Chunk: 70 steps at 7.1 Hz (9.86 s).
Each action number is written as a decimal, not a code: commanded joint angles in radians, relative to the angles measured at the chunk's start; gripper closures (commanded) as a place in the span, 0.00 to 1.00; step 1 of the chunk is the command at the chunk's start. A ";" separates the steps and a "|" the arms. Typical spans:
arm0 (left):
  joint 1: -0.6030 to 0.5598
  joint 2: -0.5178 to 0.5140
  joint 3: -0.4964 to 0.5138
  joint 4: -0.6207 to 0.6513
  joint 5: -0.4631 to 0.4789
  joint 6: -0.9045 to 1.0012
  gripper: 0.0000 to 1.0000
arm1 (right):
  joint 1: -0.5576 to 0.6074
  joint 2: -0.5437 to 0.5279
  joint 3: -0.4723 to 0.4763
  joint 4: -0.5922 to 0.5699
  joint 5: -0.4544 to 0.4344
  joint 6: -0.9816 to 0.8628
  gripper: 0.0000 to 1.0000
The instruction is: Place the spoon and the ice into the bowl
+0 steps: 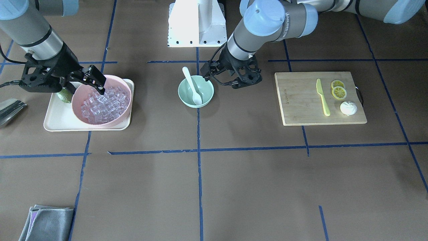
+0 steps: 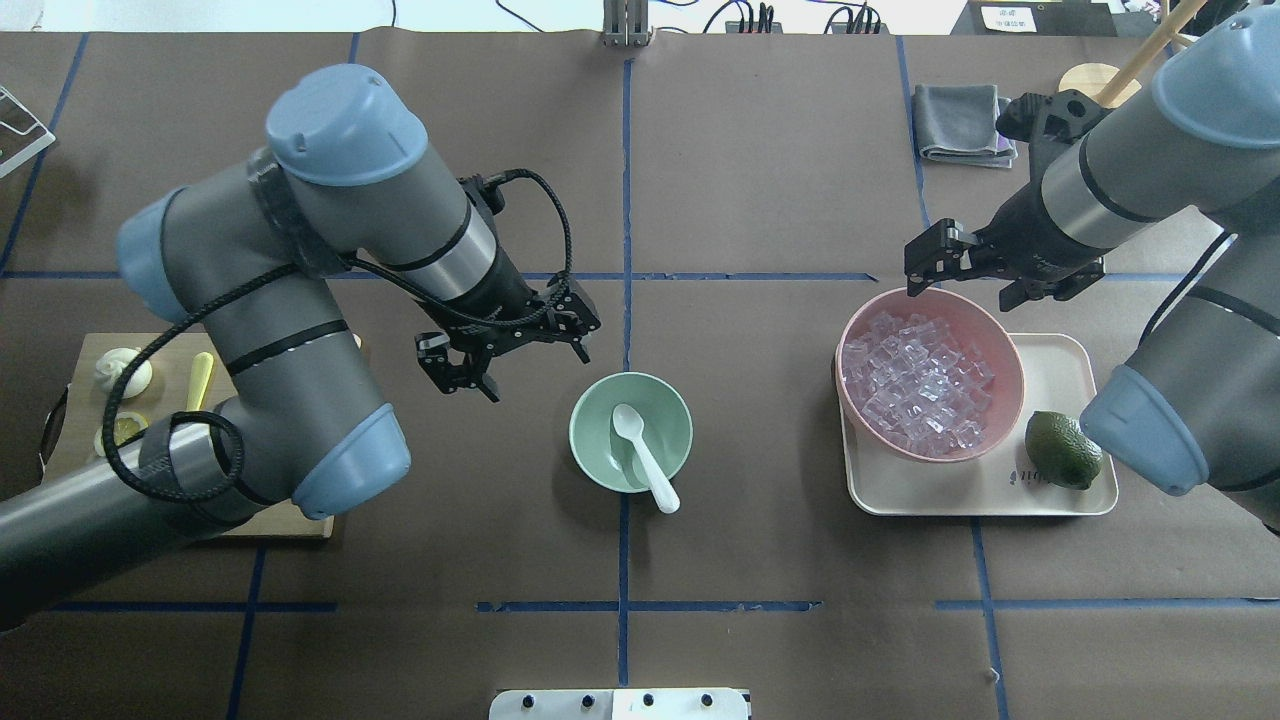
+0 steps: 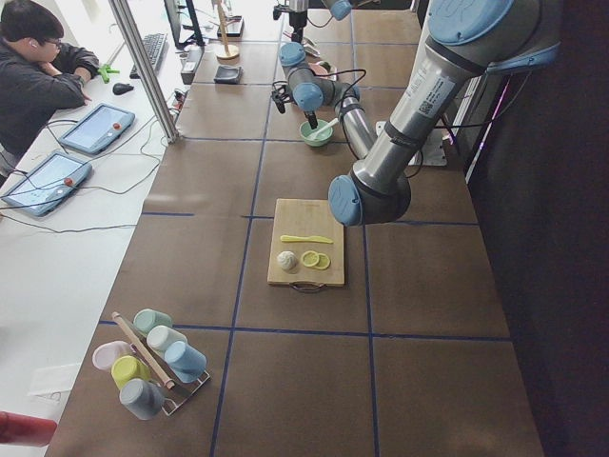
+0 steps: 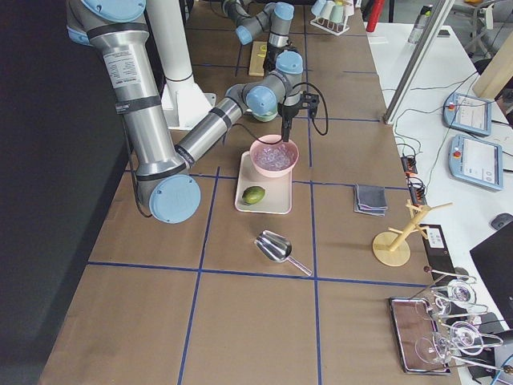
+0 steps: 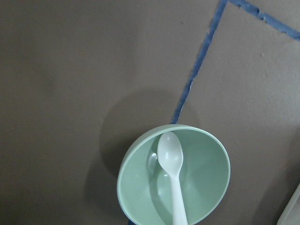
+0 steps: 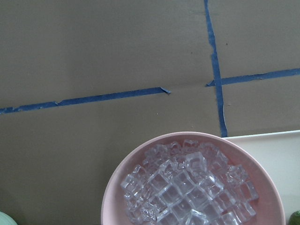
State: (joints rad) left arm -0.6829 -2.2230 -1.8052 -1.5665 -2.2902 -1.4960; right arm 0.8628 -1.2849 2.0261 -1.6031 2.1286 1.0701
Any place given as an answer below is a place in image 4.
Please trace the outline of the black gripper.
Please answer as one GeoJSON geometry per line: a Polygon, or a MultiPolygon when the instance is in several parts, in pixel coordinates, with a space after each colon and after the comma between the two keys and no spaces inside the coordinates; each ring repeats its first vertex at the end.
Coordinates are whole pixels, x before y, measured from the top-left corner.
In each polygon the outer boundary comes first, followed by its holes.
{"type": "Polygon", "coordinates": [[[293,118],[301,109],[301,99],[297,101],[285,101],[277,105],[278,115],[281,117],[281,141],[289,142],[293,127],[293,118]]]}

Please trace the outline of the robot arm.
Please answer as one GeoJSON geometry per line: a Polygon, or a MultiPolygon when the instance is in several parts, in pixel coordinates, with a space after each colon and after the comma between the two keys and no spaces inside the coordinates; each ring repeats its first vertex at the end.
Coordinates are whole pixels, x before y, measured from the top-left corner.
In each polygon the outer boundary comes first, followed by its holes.
{"type": "Polygon", "coordinates": [[[289,29],[294,16],[294,6],[286,2],[267,3],[263,10],[250,15],[244,7],[249,1],[222,1],[224,15],[236,24],[236,35],[242,45],[256,40],[263,32],[269,33],[268,44],[283,48],[289,45],[289,29]]]}
{"type": "Polygon", "coordinates": [[[187,220],[200,204],[200,188],[188,171],[246,113],[265,116],[299,99],[303,59],[288,48],[294,9],[271,2],[254,16],[242,1],[225,1],[222,10],[236,23],[242,42],[268,31],[277,53],[275,67],[255,83],[230,87],[212,105],[204,95],[191,102],[195,113],[190,132],[178,143],[169,127],[180,121],[182,107],[174,105],[167,118],[156,85],[146,43],[154,39],[173,101],[196,90],[177,1],[69,1],[67,30],[72,41],[94,47],[103,56],[116,96],[127,144],[139,161],[132,169],[135,201],[145,216],[175,224],[187,220]]]}

